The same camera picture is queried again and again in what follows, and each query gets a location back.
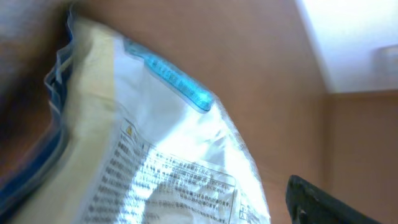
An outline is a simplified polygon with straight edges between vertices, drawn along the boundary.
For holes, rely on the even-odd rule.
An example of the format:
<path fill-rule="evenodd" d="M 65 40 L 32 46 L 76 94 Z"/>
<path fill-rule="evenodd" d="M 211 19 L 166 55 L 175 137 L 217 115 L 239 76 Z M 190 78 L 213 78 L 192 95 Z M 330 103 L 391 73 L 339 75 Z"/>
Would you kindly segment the cream snack bag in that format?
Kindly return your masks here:
<path fill-rule="evenodd" d="M 137 42 L 66 12 L 50 70 L 1 96 L 2 223 L 269 223 L 219 98 Z"/>

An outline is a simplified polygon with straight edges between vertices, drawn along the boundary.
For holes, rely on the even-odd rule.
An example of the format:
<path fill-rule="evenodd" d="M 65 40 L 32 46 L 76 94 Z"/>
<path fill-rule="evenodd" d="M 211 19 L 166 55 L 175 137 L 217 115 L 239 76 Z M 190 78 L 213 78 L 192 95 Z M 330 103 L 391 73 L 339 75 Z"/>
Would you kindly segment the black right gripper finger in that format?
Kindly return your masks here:
<path fill-rule="evenodd" d="M 285 202 L 293 224 L 380 224 L 297 175 L 289 177 Z"/>

